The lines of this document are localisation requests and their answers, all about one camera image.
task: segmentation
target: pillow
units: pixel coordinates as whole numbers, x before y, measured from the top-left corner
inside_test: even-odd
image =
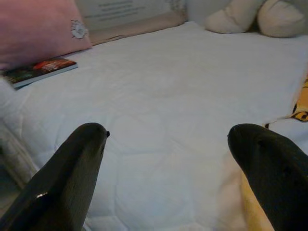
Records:
[[[90,47],[74,0],[0,0],[0,70]]]
[[[232,0],[205,21],[207,30],[217,33],[243,33],[252,25],[257,11],[265,0]]]
[[[185,0],[76,0],[93,45],[179,26]]]
[[[264,35],[287,38],[304,31],[305,17],[290,3],[268,0],[258,13],[258,23]]]

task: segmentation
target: white wall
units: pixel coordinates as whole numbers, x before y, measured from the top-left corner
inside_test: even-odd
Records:
[[[230,0],[187,0],[188,16],[190,21],[195,21],[201,26],[204,25],[205,18],[210,14],[224,8]],[[308,34],[308,0],[294,0],[296,6],[306,15]]]
[[[295,0],[295,4],[306,16],[306,34],[308,34],[308,0]]]
[[[195,21],[203,26],[205,19],[210,14],[224,8],[230,0],[187,0],[188,16],[190,21]]]

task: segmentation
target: pink pillow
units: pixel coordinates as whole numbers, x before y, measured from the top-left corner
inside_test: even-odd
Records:
[[[74,0],[0,0],[0,70],[90,47]]]

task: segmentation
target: book cover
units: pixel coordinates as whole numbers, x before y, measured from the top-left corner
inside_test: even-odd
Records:
[[[3,73],[4,78],[16,89],[39,81],[41,79],[60,74],[62,72],[77,68],[76,62],[54,58],[36,64],[23,66]]]

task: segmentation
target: white bedsheet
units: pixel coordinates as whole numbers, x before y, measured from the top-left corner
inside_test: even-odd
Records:
[[[42,167],[79,125],[111,132],[89,209],[93,230],[212,230],[238,123],[289,114],[308,37],[220,35],[195,23],[68,56],[79,68],[17,92],[0,118]]]

